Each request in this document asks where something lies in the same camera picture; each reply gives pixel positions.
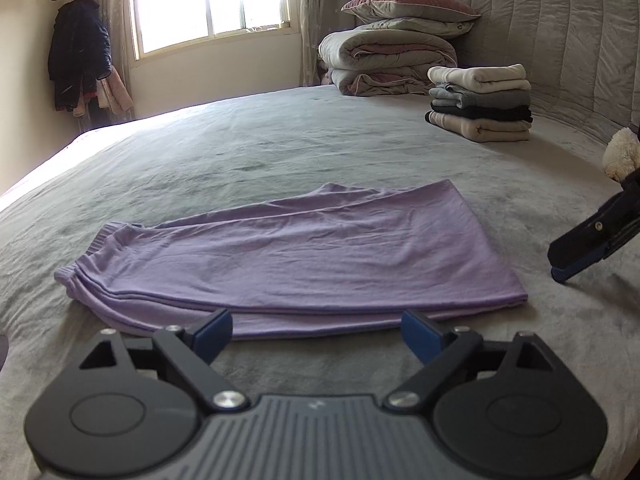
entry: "stuffed animal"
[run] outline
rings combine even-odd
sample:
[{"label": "stuffed animal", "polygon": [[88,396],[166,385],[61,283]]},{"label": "stuffed animal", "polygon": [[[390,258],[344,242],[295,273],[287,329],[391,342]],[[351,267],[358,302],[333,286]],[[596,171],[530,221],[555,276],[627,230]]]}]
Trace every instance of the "stuffed animal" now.
[{"label": "stuffed animal", "polygon": [[604,173],[622,182],[625,177],[640,168],[640,140],[629,128],[616,132],[602,157]]}]

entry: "black folded clothing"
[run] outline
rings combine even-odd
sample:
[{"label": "black folded clothing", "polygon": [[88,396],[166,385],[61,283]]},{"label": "black folded clothing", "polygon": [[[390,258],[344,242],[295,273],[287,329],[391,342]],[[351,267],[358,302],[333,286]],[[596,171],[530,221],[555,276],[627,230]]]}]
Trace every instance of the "black folded clothing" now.
[{"label": "black folded clothing", "polygon": [[508,110],[500,110],[500,108],[484,108],[480,106],[468,106],[466,108],[458,108],[457,106],[436,106],[431,105],[434,112],[441,114],[457,115],[458,117],[466,117],[467,119],[493,119],[494,121],[527,121],[533,122],[531,110],[528,106],[516,106]]}]

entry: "gray bed sheet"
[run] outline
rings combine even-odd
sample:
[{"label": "gray bed sheet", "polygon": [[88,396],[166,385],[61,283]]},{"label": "gray bed sheet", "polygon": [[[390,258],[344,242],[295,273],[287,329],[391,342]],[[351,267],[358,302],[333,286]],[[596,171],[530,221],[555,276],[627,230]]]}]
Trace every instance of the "gray bed sheet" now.
[{"label": "gray bed sheet", "polygon": [[[428,102],[348,97],[326,86],[179,110],[129,125],[135,134],[1,212],[0,333],[10,349],[0,371],[0,478],[36,476],[25,412],[102,328],[53,272],[104,222],[153,225],[325,182],[402,187],[449,178],[530,295],[526,306],[465,323],[498,340],[519,329],[540,334],[607,414],[595,475],[622,480],[640,456],[640,238],[565,286],[551,279],[545,257],[551,240],[620,190],[600,169],[604,145],[544,118],[534,120],[530,141],[475,144],[427,124]],[[398,330],[235,342],[214,364],[254,397],[380,396],[419,366]]]}]

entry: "folded comforter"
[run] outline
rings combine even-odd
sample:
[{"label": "folded comforter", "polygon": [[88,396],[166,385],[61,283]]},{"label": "folded comforter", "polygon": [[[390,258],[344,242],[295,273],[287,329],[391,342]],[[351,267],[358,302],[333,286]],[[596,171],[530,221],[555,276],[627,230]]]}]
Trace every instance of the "folded comforter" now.
[{"label": "folded comforter", "polygon": [[457,66],[453,46],[414,30],[345,30],[329,34],[319,53],[331,81],[346,95],[424,93],[433,66]]}]

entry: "pillow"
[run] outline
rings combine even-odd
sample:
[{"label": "pillow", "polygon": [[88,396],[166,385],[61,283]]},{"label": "pillow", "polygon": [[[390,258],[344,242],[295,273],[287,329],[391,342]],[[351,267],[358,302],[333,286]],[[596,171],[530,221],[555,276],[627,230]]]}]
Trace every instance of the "pillow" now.
[{"label": "pillow", "polygon": [[435,22],[469,22],[480,17],[457,0],[351,0],[342,10],[365,23],[405,16]]},{"label": "pillow", "polygon": [[380,20],[379,22],[361,25],[356,28],[398,28],[400,30],[415,30],[425,34],[433,34],[445,40],[456,38],[468,33],[473,27],[473,22],[434,22],[422,18],[393,18],[391,20]]}]

